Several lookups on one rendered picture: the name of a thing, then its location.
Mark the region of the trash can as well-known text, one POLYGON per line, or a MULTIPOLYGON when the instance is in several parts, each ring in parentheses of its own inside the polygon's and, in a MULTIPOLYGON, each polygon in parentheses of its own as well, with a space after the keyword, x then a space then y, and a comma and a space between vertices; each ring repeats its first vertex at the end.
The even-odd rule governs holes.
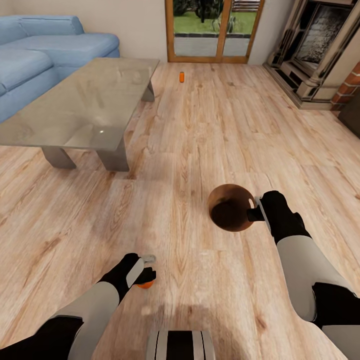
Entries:
POLYGON ((207 198, 206 209, 211 221, 220 229, 240 233, 249 229, 254 222, 248 220, 247 210, 256 207, 255 197, 248 189, 234 183, 215 188, 207 198))

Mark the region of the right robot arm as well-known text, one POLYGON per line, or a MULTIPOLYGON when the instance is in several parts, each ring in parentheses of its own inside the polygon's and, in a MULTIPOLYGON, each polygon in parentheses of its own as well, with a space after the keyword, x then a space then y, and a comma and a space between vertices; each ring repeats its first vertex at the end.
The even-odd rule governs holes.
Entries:
POLYGON ((295 312, 315 324, 348 360, 360 360, 360 298, 325 257, 293 213, 285 196, 271 190, 254 197, 249 222, 266 222, 274 237, 295 312))

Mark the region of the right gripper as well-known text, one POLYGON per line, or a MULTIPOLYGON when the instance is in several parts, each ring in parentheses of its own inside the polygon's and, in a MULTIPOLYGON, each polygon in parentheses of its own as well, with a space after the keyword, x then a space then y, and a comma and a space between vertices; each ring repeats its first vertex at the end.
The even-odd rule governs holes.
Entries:
POLYGON ((249 222, 265 221, 265 218, 263 218, 260 212, 258 211, 258 207, 247 209, 246 213, 249 222))

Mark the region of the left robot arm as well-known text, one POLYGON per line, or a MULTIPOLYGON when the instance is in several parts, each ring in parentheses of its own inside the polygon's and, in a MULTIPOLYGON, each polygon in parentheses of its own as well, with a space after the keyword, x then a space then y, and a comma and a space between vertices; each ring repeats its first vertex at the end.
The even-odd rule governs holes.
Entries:
POLYGON ((152 282, 153 254, 128 253, 87 292, 51 316, 37 332, 0 349, 0 360, 90 360, 132 285, 152 282))

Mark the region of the robot trunk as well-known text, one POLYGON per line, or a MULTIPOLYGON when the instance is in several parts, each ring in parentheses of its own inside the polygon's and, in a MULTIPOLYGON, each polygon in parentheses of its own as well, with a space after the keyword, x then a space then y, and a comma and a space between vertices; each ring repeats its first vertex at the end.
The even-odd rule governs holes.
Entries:
POLYGON ((216 360, 207 330, 155 330, 147 340, 144 360, 216 360))

